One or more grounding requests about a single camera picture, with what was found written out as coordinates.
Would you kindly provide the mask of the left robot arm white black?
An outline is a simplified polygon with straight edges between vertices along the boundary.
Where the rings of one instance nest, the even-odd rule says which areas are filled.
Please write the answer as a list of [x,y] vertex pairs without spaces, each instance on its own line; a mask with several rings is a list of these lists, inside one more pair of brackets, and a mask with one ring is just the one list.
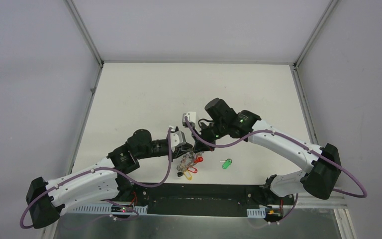
[[[87,203],[117,198],[127,201],[133,186],[155,188],[168,178],[174,159],[190,152],[193,145],[177,127],[168,130],[164,139],[153,140],[146,129],[139,129],[125,144],[108,153],[99,162],[79,172],[46,181],[38,177],[31,181],[27,207],[19,224],[23,229],[47,227],[69,209]],[[139,160],[167,156],[168,169],[161,182],[142,183],[128,174],[140,167]]]

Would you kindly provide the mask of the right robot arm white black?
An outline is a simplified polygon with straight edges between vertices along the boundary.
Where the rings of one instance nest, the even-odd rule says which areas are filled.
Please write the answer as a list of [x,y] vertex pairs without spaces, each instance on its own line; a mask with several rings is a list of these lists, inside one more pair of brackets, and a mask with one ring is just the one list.
[[183,114],[183,126],[191,129],[196,151],[213,151],[219,147],[217,140],[229,136],[269,149],[300,168],[267,178],[262,191],[265,202],[275,204],[282,197],[297,193],[329,199],[341,173],[336,167],[340,157],[335,146],[294,139],[251,111],[235,112],[220,98],[211,100],[204,109],[211,118],[208,124],[199,124],[195,112]]

